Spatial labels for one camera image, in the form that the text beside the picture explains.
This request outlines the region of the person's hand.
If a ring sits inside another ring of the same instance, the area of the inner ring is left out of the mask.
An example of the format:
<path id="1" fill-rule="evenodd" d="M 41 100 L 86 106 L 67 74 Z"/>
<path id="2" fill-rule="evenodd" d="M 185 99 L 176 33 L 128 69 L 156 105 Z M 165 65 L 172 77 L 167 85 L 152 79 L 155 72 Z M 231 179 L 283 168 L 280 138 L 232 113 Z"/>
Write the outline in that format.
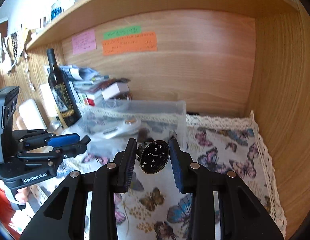
<path id="1" fill-rule="evenodd" d="M 22 189 L 17 190 L 17 194 L 15 194 L 15 199 L 19 202 L 20 205 L 26 204 L 28 202 L 29 188 L 24 187 Z"/>

